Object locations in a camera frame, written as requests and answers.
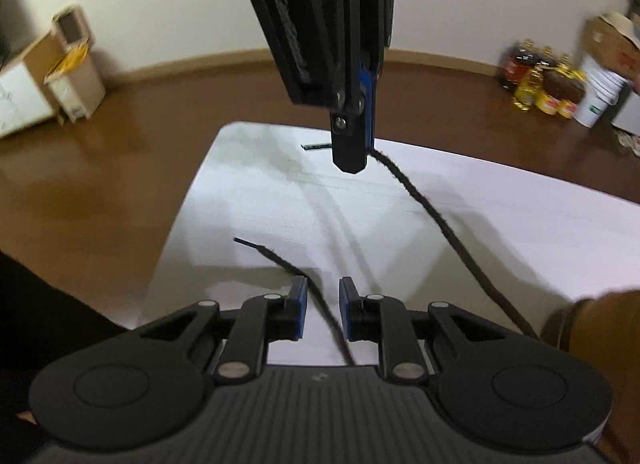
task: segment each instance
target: yellow bottle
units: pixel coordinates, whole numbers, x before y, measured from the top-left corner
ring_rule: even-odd
[[[525,112],[533,107],[536,102],[540,88],[542,88],[542,66],[531,69],[522,79],[515,94],[513,95],[513,104],[520,110]]]
[[[563,54],[556,70],[564,74],[567,78],[572,78],[574,75],[574,68],[571,65],[571,56]]]

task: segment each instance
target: plastic bottle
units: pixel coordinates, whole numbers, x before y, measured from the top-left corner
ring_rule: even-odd
[[[513,95],[513,104],[520,110],[526,112],[536,102],[544,80],[542,69],[542,66],[534,67],[518,85]]]
[[[574,117],[575,110],[586,95],[585,74],[581,70],[575,70],[573,75],[564,100],[558,105],[558,114],[567,119]]]
[[[569,91],[571,77],[570,57],[565,54],[560,65],[545,72],[542,89],[536,99],[536,107],[545,114],[555,115]]]
[[[533,41],[527,39],[508,53],[500,73],[500,84],[507,90],[515,90],[529,69],[535,66],[536,50]]]
[[[545,68],[553,69],[558,66],[558,59],[554,51],[549,47],[545,47],[536,54],[536,64]]]

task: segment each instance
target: red label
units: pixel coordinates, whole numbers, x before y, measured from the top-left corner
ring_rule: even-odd
[[[574,117],[577,105],[569,100],[564,100],[558,105],[558,114],[564,118],[571,119]]]
[[[527,72],[531,69],[529,66],[522,66],[521,64],[516,63],[514,60],[508,60],[502,71],[504,72],[504,77],[512,83],[520,83],[524,78]]]
[[[538,100],[536,101],[536,107],[538,107],[542,112],[549,115],[554,115],[558,112],[558,105],[560,104],[560,100],[554,98],[553,96],[549,96],[545,91],[541,91],[538,96]]]

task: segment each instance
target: cardboard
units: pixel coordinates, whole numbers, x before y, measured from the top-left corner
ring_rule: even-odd
[[[106,90],[91,58],[94,36],[82,8],[73,5],[58,12],[53,17],[52,34],[66,55],[50,69],[45,83],[73,123],[89,119]]]
[[[581,44],[602,67],[628,80],[640,72],[640,40],[634,34],[633,22],[619,13],[588,21]]]
[[[77,52],[83,53],[78,60],[68,67],[61,68],[61,64]],[[47,75],[45,83],[72,123],[79,118],[89,119],[106,95],[104,84],[86,44],[67,53],[61,63]]]
[[[35,40],[0,70],[0,137],[60,114],[44,83],[64,51],[51,34]]]
[[[95,41],[82,8],[76,4],[53,15],[51,32],[60,41],[65,51],[75,49],[82,44],[88,44],[91,49]]]

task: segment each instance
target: wooden floor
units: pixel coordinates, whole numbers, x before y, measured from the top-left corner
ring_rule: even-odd
[[[127,86],[91,121],[0,140],[0,249],[131,323],[200,162],[237,120],[328,125],[326,112],[290,104],[271,64],[255,64]],[[609,127],[523,114],[483,75],[386,66],[377,135],[640,203],[640,159],[617,148]]]

